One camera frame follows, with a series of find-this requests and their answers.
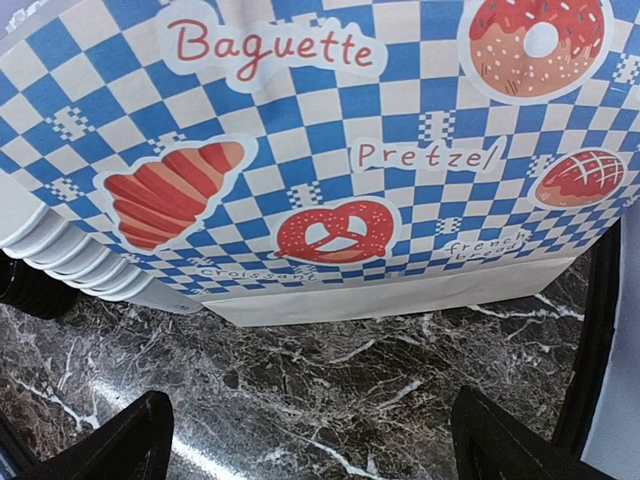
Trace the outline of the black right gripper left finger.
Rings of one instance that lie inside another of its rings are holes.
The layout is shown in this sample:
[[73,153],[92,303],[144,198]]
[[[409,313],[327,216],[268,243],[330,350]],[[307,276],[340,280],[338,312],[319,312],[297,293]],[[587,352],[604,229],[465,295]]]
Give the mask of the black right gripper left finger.
[[164,479],[174,431],[170,398],[148,391],[60,454],[39,461],[1,417],[3,479]]

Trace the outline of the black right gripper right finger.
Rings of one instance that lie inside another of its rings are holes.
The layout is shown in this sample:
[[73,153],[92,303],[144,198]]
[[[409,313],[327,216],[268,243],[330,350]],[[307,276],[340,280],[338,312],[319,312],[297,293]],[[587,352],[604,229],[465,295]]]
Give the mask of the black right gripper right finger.
[[543,440],[476,388],[459,390],[450,423],[460,480],[605,477]]

